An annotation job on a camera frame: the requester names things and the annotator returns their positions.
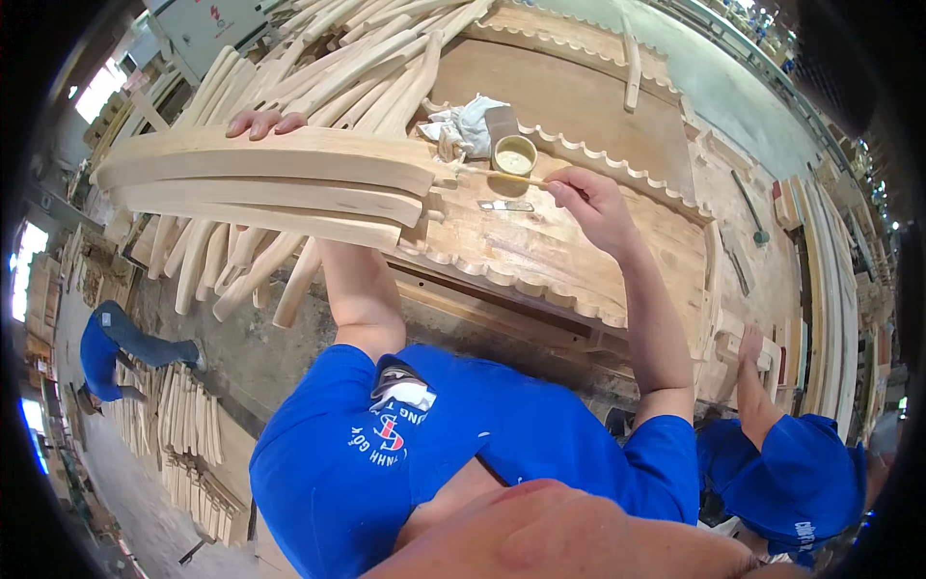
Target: blue t-shirt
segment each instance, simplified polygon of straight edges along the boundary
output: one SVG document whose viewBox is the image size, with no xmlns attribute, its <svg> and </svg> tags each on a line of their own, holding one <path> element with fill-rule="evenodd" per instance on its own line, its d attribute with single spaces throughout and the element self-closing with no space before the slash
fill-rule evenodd
<svg viewBox="0 0 926 579">
<path fill-rule="evenodd" d="M 761 453 L 739 420 L 714 421 L 698 436 L 697 453 L 702 484 L 769 540 L 770 555 L 806 554 L 856 522 L 864 508 L 865 451 L 861 444 L 846 447 L 830 418 L 782 416 Z"/>
<path fill-rule="evenodd" d="M 87 388 L 104 402 L 122 398 L 113 383 L 119 345 L 103 333 L 96 316 L 90 316 L 81 337 L 81 365 Z"/>
<path fill-rule="evenodd" d="M 427 412 L 394 400 L 370 410 L 379 370 L 396 362 L 436 395 Z M 384 356 L 379 368 L 353 346 L 325 350 L 257 441 L 251 490 L 297 571 L 356 577 L 477 455 L 508 485 L 553 478 L 634 516 L 697 521 L 687 421 L 651 419 L 621 448 L 566 388 L 431 346 Z"/>
</svg>

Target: worker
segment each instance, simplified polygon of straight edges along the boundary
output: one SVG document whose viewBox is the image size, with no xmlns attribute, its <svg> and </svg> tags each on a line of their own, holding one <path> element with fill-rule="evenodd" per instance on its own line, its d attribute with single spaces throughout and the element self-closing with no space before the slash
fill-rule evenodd
<svg viewBox="0 0 926 579">
<path fill-rule="evenodd" d="M 152 368 L 182 361 L 204 371 L 206 361 L 202 351 L 193 340 L 169 342 L 143 333 L 119 304 L 108 299 L 94 310 L 83 330 L 81 365 L 86 382 L 78 390 L 78 396 L 88 401 L 92 394 L 104 402 L 124 397 L 147 402 L 147 396 L 134 386 L 116 384 L 116 360 L 136 376 L 135 365 L 126 352 Z"/>
<path fill-rule="evenodd" d="M 250 127 L 252 140 L 264 138 L 274 124 L 288 132 L 306 119 L 244 113 L 229 136 Z M 249 467 L 257 507 L 303 576 L 741 577 L 756 568 L 742 544 L 695 527 L 692 362 L 620 188 L 574 167 L 547 181 L 623 272 L 641 395 L 630 439 L 619 446 L 562 386 L 406 346 L 380 252 L 319 239 L 334 345 L 271 417 Z"/>
<path fill-rule="evenodd" d="M 739 418 L 714 420 L 698 435 L 703 502 L 715 505 L 701 519 L 735 515 L 737 538 L 761 559 L 790 554 L 809 567 L 811 551 L 858 522 L 878 496 L 894 462 L 897 430 L 887 437 L 892 445 L 871 447 L 866 457 L 861 443 L 843 444 L 833 419 L 785 414 L 759 381 L 762 340 L 756 326 L 745 326 L 737 357 Z"/>
</svg>

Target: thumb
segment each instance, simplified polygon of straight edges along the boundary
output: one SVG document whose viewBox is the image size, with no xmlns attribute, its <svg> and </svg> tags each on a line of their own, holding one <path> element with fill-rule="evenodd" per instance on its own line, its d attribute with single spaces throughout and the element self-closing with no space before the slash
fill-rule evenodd
<svg viewBox="0 0 926 579">
<path fill-rule="evenodd" d="M 580 225 L 591 222 L 599 215 L 595 208 L 582 199 L 578 191 L 561 181 L 551 181 L 546 190 L 557 201 L 557 207 L 568 209 Z"/>
</svg>

